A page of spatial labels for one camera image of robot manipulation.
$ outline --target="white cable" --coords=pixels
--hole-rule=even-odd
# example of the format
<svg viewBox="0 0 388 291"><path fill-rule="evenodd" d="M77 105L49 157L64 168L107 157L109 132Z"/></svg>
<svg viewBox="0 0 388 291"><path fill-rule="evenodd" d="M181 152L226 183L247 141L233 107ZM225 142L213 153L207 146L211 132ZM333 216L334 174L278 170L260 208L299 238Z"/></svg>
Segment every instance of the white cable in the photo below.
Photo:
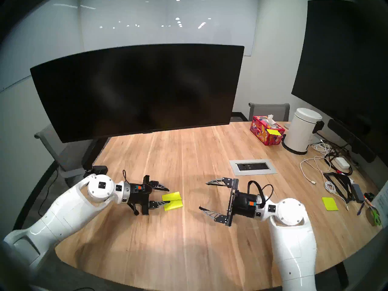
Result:
<svg viewBox="0 0 388 291"><path fill-rule="evenodd" d="M329 153L329 150L331 150L329 144L325 144L325 143L320 143L320 144L316 144L316 145L312 145L311 146L315 151L318 151L319 153L321 154L324 154L324 156L315 156L313 158L305 158L303 161L300 162L300 170L302 171L302 174L303 176L309 181L311 182L313 185L316 185L317 183L315 181L312 181L311 179L309 179L305 173L303 172L303 168L302 168L302 163L306 163L308 164L310 167L312 167L313 169L319 171L321 174L322 174L322 179L323 179L323 183L325 185L325 189L332 195L337 195L339 198L341 198L344 202L345 202L345 205L346 205L346 209L349 211L349 208L348 208L348 205L346 204L346 201L345 199L343 199L340 195L337 194L336 192L336 189L335 189L335 186L332 182L330 181L325 181L325 176L323 175L323 173L328 173L330 172L330 169L331 169L331 164L329 162L329 160L325 157L326 154ZM317 160L319 159L325 159L327 162L329 162L329 168L325 171L321 170L318 166L318 163L317 163ZM311 165L308 161L309 160L314 160L315 164L317 167L314 167L313 165Z"/></svg>

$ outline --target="tissue box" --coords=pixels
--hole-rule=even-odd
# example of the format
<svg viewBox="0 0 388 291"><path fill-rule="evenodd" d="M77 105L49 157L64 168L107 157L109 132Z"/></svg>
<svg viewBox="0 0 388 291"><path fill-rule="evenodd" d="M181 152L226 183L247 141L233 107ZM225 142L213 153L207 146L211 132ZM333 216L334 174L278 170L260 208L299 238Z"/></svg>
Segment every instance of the tissue box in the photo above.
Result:
<svg viewBox="0 0 388 291"><path fill-rule="evenodd" d="M268 146L279 145L285 129L278 123L269 124L267 116L253 116L250 130Z"/></svg>

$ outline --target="whiteboard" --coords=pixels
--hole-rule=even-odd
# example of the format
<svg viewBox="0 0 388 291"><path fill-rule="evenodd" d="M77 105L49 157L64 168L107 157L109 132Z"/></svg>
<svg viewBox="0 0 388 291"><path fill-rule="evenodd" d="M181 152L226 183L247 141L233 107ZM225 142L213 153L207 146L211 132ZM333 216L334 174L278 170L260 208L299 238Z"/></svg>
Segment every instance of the whiteboard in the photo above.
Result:
<svg viewBox="0 0 388 291"><path fill-rule="evenodd" d="M1 44L0 91L33 66L83 51L214 43L243 45L251 55L257 8L258 0L49 0Z"/></svg>
<svg viewBox="0 0 388 291"><path fill-rule="evenodd" d="M252 54L258 0L81 0L81 4L89 7L80 9L86 51L216 43L243 45L244 55Z"/></svg>
<svg viewBox="0 0 388 291"><path fill-rule="evenodd" d="M30 68L83 51L77 0L50 0L19 22L1 43L0 91L31 75Z"/></svg>

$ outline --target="green object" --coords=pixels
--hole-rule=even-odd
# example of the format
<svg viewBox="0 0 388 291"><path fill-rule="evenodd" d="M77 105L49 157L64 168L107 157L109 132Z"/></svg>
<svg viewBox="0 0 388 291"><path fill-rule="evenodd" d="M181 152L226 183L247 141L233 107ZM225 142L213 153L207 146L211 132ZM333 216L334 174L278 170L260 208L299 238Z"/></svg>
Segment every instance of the green object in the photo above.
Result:
<svg viewBox="0 0 388 291"><path fill-rule="evenodd" d="M376 208L371 208L372 210L372 215L373 215L373 218L374 218L374 223L376 225L381 225L381 220L380 220L380 216L377 212L377 209Z"/></svg>
<svg viewBox="0 0 388 291"><path fill-rule="evenodd" d="M323 204L328 211L338 211L336 202L331 197L322 197Z"/></svg>
<svg viewBox="0 0 388 291"><path fill-rule="evenodd" d="M182 199L180 197L179 192L174 192L174 193L162 195L163 201L172 201L172 200L179 200L179 199Z"/></svg>
<svg viewBox="0 0 388 291"><path fill-rule="evenodd" d="M164 210L169 211L170 209L181 208L182 206L183 206L182 199L173 200L164 206Z"/></svg>

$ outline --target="white power adapter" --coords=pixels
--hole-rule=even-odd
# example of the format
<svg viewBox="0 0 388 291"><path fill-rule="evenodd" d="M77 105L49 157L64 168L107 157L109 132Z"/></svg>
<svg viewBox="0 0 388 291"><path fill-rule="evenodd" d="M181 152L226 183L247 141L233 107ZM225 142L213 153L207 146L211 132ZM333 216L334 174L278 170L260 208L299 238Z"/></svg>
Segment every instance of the white power adapter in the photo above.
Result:
<svg viewBox="0 0 388 291"><path fill-rule="evenodd" d="M332 163L334 167L336 167L338 170L346 170L349 169L350 165L343 157L336 157L332 160Z"/></svg>

